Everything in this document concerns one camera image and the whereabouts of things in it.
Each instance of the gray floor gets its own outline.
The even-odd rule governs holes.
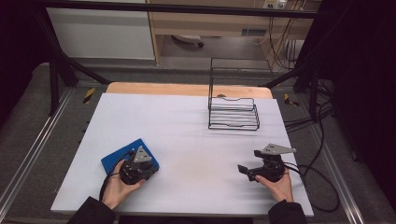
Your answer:
[[[114,61],[109,60],[111,63],[103,68],[95,61],[84,63],[90,64],[92,70],[98,74],[117,81],[207,84],[210,57],[262,59],[261,51],[246,39],[204,37],[204,42],[205,46],[198,49],[194,45],[179,43],[168,36],[163,47],[161,65],[130,62],[125,66],[114,68]],[[283,72],[285,71],[265,73],[260,76],[261,82],[280,76]],[[60,220],[60,223],[64,223],[69,218],[69,216],[52,213],[50,206],[56,196],[56,189],[62,185],[67,169],[78,150],[78,142],[89,125],[88,121],[92,117],[100,95],[106,91],[106,86],[92,84],[92,81],[83,75],[79,77],[82,79],[80,85],[72,89],[70,101],[42,148],[14,203],[7,211],[4,223],[12,220],[17,223],[57,223],[57,220]],[[306,117],[303,103],[308,94],[292,92],[290,86],[293,81],[293,79],[288,80],[280,87],[273,89],[273,95],[278,100],[284,120]],[[244,84],[257,85],[251,82]],[[96,87],[96,91],[90,102],[83,104],[82,101],[91,85]],[[285,104],[285,92],[290,95],[292,101],[299,102],[301,106]],[[325,97],[319,97],[320,102],[326,100]],[[0,160],[0,165],[6,168],[0,171],[0,176],[2,176],[0,192],[6,190],[8,183],[17,172],[44,126],[49,111],[49,70],[47,66],[40,66],[35,70],[34,78],[26,93],[0,130],[0,151],[3,158]],[[337,117],[327,117],[323,120],[323,126],[325,142],[334,155],[365,222],[396,223],[394,211],[390,208],[366,165],[351,159],[351,151],[339,127]],[[290,133],[289,137],[291,145],[299,150],[295,154],[297,162],[308,164],[318,150],[318,142],[313,129],[306,127],[298,132]],[[329,176],[322,158],[317,160],[314,167]],[[335,197],[332,190],[315,173],[310,173],[307,177],[307,187],[312,203],[325,208],[331,208],[334,205]],[[308,219],[310,223],[349,223],[342,205],[333,213],[324,213],[317,209],[314,209],[314,212],[315,216]],[[267,217],[263,217],[255,222],[265,223],[266,220]]]

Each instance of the black cable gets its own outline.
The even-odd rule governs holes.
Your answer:
[[[326,108],[324,108],[323,110],[327,110],[327,109],[329,109],[329,108],[331,108],[332,109],[332,105],[331,106],[329,106],[329,107],[326,107]],[[304,120],[304,119],[292,119],[292,120],[284,120],[283,122],[284,123],[292,123],[292,122],[295,122],[295,121],[300,121],[300,120]]]
[[[286,28],[285,28],[285,30],[284,30],[282,36],[281,36],[280,39],[279,39],[280,41],[284,41],[285,34],[286,34],[286,32],[289,30],[289,27],[291,26],[290,23],[291,23],[292,21],[293,21],[293,19],[289,19],[288,23],[286,24]],[[280,61],[279,56],[277,55],[277,53],[276,53],[276,51],[275,51],[274,42],[273,42],[273,39],[272,39],[273,27],[274,27],[274,18],[273,18],[273,17],[270,17],[270,22],[269,22],[268,31],[269,31],[269,35],[270,35],[270,46],[271,46],[271,50],[272,50],[272,52],[273,52],[273,54],[274,54],[275,62],[276,62],[276,64],[277,64],[279,67],[285,68],[285,69],[289,69],[285,64],[283,64],[283,63]]]
[[[290,40],[288,40],[288,43],[286,44],[286,47],[285,47],[285,56],[286,56],[286,59],[288,59],[289,58],[289,55],[288,55],[288,52],[289,52],[289,44],[290,44]]]
[[[296,65],[296,45],[297,45],[297,40],[294,40],[294,46],[293,46],[293,68]]]
[[[323,112],[322,115],[321,115],[321,118],[322,118],[322,119],[324,119],[324,118],[326,118],[327,116],[329,116],[329,115],[333,112],[333,108],[332,108],[332,106],[326,107],[325,109],[323,109],[323,111],[325,111],[325,112]],[[296,131],[298,131],[298,130],[301,130],[302,128],[305,128],[305,127],[307,127],[307,126],[309,126],[309,125],[312,125],[312,124],[314,124],[314,123],[315,123],[315,121],[312,120],[312,119],[303,119],[303,120],[301,120],[301,121],[299,121],[299,122],[294,122],[294,123],[285,125],[285,127],[286,127],[288,133],[294,133],[294,132],[296,132]]]
[[[288,56],[288,68],[289,68],[289,71],[290,71],[290,53],[289,53],[289,56]]]
[[[334,208],[326,209],[326,208],[319,207],[318,205],[316,205],[316,204],[314,204],[314,203],[311,203],[312,207],[318,209],[319,211],[327,212],[327,213],[334,212],[334,211],[336,211],[336,210],[339,208],[340,203],[341,203],[340,197],[339,197],[339,193],[338,193],[337,189],[335,188],[334,184],[333,184],[324,174],[322,174],[320,171],[318,171],[317,169],[315,169],[314,167],[312,167],[312,165],[313,165],[314,162],[318,159],[318,156],[319,156],[321,150],[323,149],[323,144],[324,144],[324,130],[323,130],[322,119],[325,118],[326,116],[328,116],[328,114],[330,114],[330,113],[332,112],[332,106],[325,107],[324,109],[323,109],[323,107],[324,107],[325,105],[329,104],[329,103],[330,103],[330,102],[326,102],[326,103],[322,104],[322,105],[320,106],[320,108],[319,108],[319,112],[317,113],[317,114],[318,114],[318,123],[319,123],[320,131],[321,131],[321,138],[320,138],[319,149],[318,149],[318,152],[317,152],[317,154],[315,155],[314,159],[309,163],[309,165],[298,165],[298,166],[297,166],[297,165],[292,164],[292,163],[289,163],[289,162],[284,162],[284,163],[285,163],[285,167],[291,169],[292,171],[294,171],[294,172],[296,172],[297,174],[300,175],[301,179],[303,180],[303,183],[304,183],[305,187],[306,187],[306,181],[305,181],[305,179],[306,179],[306,175],[307,175],[307,173],[308,173],[309,170],[312,170],[314,173],[316,173],[316,174],[318,174],[319,176],[321,176],[321,177],[332,187],[332,190],[334,191],[335,197],[336,197],[336,200],[337,200],[336,205],[335,205]],[[306,122],[308,122],[309,120],[310,120],[310,118],[308,118],[308,119],[298,119],[298,122],[296,122],[296,123],[299,123],[299,124],[301,124],[301,123],[306,123]],[[289,167],[289,166],[286,165],[286,164],[293,165],[293,166],[297,167],[298,169],[301,168],[301,167],[304,167],[304,168],[305,168],[305,171],[304,171],[304,173],[302,174],[300,171],[296,171],[296,169],[294,169],[294,168],[292,168],[292,167]]]
[[[314,162],[318,159],[318,156],[321,152],[321,150],[323,149],[323,144],[324,144],[324,131],[323,131],[323,124],[321,122],[321,110],[323,108],[323,106],[325,106],[326,104],[328,104],[329,102],[324,103],[323,105],[320,106],[319,108],[319,112],[318,112],[318,123],[319,123],[319,128],[321,131],[321,137],[320,137],[320,144],[319,144],[319,149],[317,154],[315,155],[314,159],[309,163],[307,169],[304,172],[304,176],[306,176],[306,174],[308,173],[308,171],[310,170],[310,168],[312,167],[312,165],[314,164]]]
[[[113,176],[113,175],[118,175],[119,173],[115,173],[112,174],[114,171],[114,168],[116,168],[117,164],[119,164],[119,162],[128,154],[131,154],[132,151],[129,152],[125,152],[124,154],[122,154],[122,156],[119,157],[119,159],[113,164],[113,166],[111,167],[111,169],[108,171],[108,173],[106,174],[105,180],[103,181],[102,187],[100,188],[100,192],[99,192],[99,201],[102,201],[103,199],[103,194],[105,193],[105,189],[107,186],[107,182],[108,179]]]
[[[336,205],[335,205],[334,208],[332,208],[332,209],[321,208],[321,207],[319,207],[319,206],[317,206],[317,205],[315,205],[313,203],[311,203],[311,205],[314,208],[316,208],[316,209],[318,209],[319,211],[322,211],[322,212],[331,213],[331,212],[336,211],[340,207],[341,200],[340,200],[340,195],[339,195],[337,189],[335,188],[335,185],[332,183],[332,181],[330,181],[324,174],[322,174],[319,170],[315,169],[314,167],[308,167],[307,165],[298,165],[297,167],[299,167],[299,168],[300,167],[304,167],[304,168],[307,168],[307,169],[309,168],[313,172],[317,173],[317,175],[320,175],[332,187],[332,190],[335,193],[335,197],[336,197],[337,202],[336,202]]]

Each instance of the blue object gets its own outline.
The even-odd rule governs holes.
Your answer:
[[[145,145],[143,140],[141,138],[139,138],[136,141],[129,144],[128,146],[122,147],[119,150],[117,150],[117,151],[115,151],[101,159],[101,162],[103,164],[103,167],[105,168],[106,174],[109,175],[111,168],[113,168],[114,164],[122,157],[122,155],[124,155],[125,153],[127,153],[129,151],[137,150],[139,147],[142,147],[143,149],[145,149],[145,151],[150,155],[152,163],[154,163],[153,167],[157,167],[159,169],[160,164],[157,162],[157,160],[154,158],[152,153],[149,151],[149,148]],[[129,154],[126,154],[122,159],[128,160]]]

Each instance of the white cabinet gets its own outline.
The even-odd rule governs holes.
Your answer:
[[[48,8],[48,13],[70,57],[154,60],[147,12]]]

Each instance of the person's right hand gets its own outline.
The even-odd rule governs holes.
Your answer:
[[[256,175],[255,178],[271,191],[277,203],[283,200],[286,200],[288,203],[294,202],[289,169],[285,168],[285,173],[282,178],[275,183],[260,175]]]

